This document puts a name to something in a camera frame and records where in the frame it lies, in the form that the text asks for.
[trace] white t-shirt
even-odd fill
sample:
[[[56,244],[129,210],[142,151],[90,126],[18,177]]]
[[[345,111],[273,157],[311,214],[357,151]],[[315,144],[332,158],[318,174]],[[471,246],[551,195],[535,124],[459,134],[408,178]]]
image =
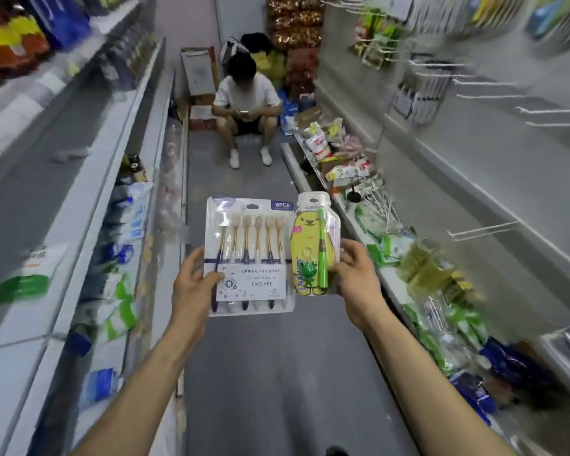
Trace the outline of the white t-shirt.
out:
[[[236,111],[252,111],[258,107],[274,107],[281,103],[276,95],[275,87],[270,80],[261,73],[256,73],[253,78],[253,87],[250,91],[242,91],[234,79],[228,75],[219,84],[215,94],[213,105],[228,106]]]

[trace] seated man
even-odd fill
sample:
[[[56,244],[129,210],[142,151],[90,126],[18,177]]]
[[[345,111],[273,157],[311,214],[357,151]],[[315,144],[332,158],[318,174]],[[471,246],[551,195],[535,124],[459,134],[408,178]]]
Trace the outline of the seated man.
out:
[[[272,164],[268,147],[281,111],[275,87],[257,73],[253,58],[242,52],[232,56],[228,61],[228,76],[219,84],[212,107],[213,115],[218,118],[218,132],[230,148],[230,168],[239,168],[235,136],[244,134],[263,135],[259,153],[267,167]]]

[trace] toothbrush package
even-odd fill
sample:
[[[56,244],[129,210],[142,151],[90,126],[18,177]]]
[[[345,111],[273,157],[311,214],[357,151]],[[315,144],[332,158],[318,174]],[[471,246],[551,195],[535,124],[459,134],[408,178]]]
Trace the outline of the toothbrush package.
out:
[[[295,290],[304,296],[336,292],[327,270],[340,260],[341,224],[330,206],[327,192],[298,195],[291,255]]]
[[[266,199],[209,198],[204,273],[223,272],[210,315],[291,312],[295,305],[289,234],[294,204]]]

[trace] pink wall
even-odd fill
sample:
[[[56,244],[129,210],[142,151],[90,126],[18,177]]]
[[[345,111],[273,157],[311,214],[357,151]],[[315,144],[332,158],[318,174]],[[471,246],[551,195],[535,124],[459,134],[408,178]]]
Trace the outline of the pink wall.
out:
[[[179,51],[184,46],[213,46],[219,54],[215,0],[156,0],[155,27],[167,37],[167,67],[175,68],[175,90],[187,92]]]

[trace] forearm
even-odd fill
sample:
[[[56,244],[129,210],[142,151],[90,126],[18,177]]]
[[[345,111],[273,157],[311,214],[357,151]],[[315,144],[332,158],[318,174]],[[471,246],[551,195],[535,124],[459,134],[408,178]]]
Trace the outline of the forearm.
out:
[[[263,117],[278,117],[282,114],[283,105],[279,104],[278,106],[266,106],[262,109],[262,116]]]
[[[424,454],[514,455],[386,305],[371,318],[366,335]]]
[[[227,109],[226,107],[222,106],[212,106],[211,112],[216,117],[222,117],[222,118],[231,117],[233,114],[232,109]]]
[[[73,456],[146,456],[191,348],[167,330]]]

